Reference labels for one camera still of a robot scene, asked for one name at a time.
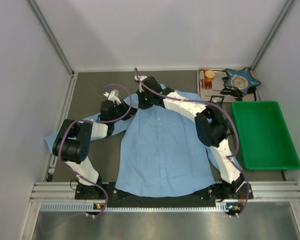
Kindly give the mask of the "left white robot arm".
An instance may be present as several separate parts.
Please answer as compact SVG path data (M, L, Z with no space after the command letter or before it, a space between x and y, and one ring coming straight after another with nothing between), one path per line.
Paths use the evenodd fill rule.
M105 138L113 134L115 123L127 121L137 112L137 108L125 101L104 100L100 106L97 122L93 120L75 121L66 119L52 145L52 154L64 162L77 177L76 191L90 194L93 198L102 193L102 178L94 169L89 158L91 138Z

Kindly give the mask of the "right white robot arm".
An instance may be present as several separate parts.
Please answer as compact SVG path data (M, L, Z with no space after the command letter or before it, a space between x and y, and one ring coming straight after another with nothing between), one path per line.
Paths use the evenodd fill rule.
M169 87L162 88L153 76L134 76L139 83L137 92L139 107L149 108L153 105L174 111L195 124L200 142L208 147L219 167L221 182L225 194L233 198L245 184L244 175L235 164L229 147L228 120L224 119L225 111L221 107L202 100L190 100L181 96Z

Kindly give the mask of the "light blue shirt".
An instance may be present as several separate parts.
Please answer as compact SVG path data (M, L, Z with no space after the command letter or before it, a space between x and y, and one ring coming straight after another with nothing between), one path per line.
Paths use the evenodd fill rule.
M195 124L177 112L152 106L114 124L124 132L115 187L140 197L179 197L215 183L212 151L197 136Z

